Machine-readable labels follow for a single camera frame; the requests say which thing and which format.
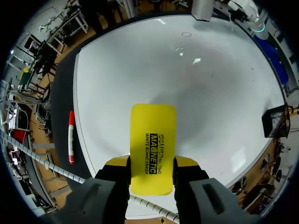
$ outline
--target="yellow object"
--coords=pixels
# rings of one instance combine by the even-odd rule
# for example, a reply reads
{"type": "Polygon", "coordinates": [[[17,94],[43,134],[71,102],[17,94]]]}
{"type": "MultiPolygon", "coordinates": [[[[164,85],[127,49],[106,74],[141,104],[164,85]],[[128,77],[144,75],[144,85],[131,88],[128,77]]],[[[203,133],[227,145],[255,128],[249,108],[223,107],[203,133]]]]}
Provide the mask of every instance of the yellow object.
{"type": "Polygon", "coordinates": [[[171,105],[134,105],[131,112],[131,190],[136,195],[172,192],[176,110],[171,105]]]}
{"type": "Polygon", "coordinates": [[[198,163],[193,159],[176,155],[178,167],[192,167],[198,166],[198,163]]]}
{"type": "Polygon", "coordinates": [[[122,155],[119,157],[114,157],[107,161],[105,165],[125,167],[127,165],[129,155],[122,155]]]}

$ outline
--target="cable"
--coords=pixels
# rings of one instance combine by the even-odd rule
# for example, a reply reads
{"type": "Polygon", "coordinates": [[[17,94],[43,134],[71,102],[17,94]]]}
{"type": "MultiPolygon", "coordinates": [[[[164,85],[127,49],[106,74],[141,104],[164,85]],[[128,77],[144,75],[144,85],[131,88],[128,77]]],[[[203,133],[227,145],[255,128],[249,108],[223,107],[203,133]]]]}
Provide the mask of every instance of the cable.
{"type": "Polygon", "coordinates": [[[147,200],[144,200],[142,198],[130,195],[130,200],[134,201],[135,203],[144,206],[145,208],[150,208],[152,209],[152,211],[157,212],[159,215],[171,220],[174,223],[178,223],[179,224],[179,218],[178,218],[178,214],[169,211],[165,208],[160,207],[159,205],[156,205],[152,202],[149,202],[147,200]]]}
{"type": "Polygon", "coordinates": [[[24,146],[23,144],[19,143],[17,140],[13,139],[12,137],[10,137],[8,134],[4,133],[2,130],[0,131],[0,137],[3,140],[8,141],[9,143],[11,143],[12,145],[16,146],[17,148],[19,148],[19,150],[23,151],[24,153],[26,153],[28,156],[30,156],[32,159],[38,161],[39,163],[43,164],[46,168],[52,169],[53,171],[73,180],[76,181],[78,183],[84,183],[85,179],[78,177],[56,165],[54,165],[53,163],[50,163],[47,160],[44,160],[42,157],[40,157],[39,155],[37,155],[36,153],[34,153],[32,150],[28,149],[26,146],[24,146]]]}
{"type": "MultiPolygon", "coordinates": [[[[17,140],[13,139],[12,137],[10,137],[8,134],[4,133],[2,130],[0,130],[0,137],[11,143],[12,145],[16,146],[17,148],[19,148],[21,151],[23,151],[24,153],[26,153],[28,156],[30,156],[32,159],[38,161],[39,163],[43,164],[46,168],[49,168],[73,181],[76,181],[78,183],[84,183],[86,179],[83,179],[79,176],[76,176],[56,165],[54,165],[53,163],[50,163],[47,160],[44,160],[42,157],[40,157],[39,155],[37,155],[36,153],[34,153],[32,150],[28,149],[26,146],[24,146],[23,144],[19,143],[17,140]]],[[[169,211],[167,209],[164,209],[162,207],[160,207],[159,205],[156,205],[154,203],[151,203],[147,200],[144,200],[142,198],[130,195],[130,200],[133,200],[135,203],[138,203],[141,206],[144,206],[146,208],[150,208],[152,209],[152,211],[157,212],[158,214],[160,214],[161,216],[173,221],[174,223],[179,224],[179,218],[178,218],[178,214],[169,211]]]]}

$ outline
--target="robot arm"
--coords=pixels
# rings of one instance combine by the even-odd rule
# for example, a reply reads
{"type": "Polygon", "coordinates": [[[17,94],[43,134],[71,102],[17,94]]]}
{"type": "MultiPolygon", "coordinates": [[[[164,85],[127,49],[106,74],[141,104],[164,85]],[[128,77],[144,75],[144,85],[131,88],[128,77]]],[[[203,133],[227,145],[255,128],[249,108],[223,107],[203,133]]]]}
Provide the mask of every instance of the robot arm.
{"type": "MultiPolygon", "coordinates": [[[[210,21],[214,2],[214,0],[193,0],[192,16],[196,20],[210,21]]],[[[259,38],[268,38],[265,24],[260,20],[258,9],[253,0],[220,0],[220,2],[229,7],[232,20],[245,22],[259,38]]]]}

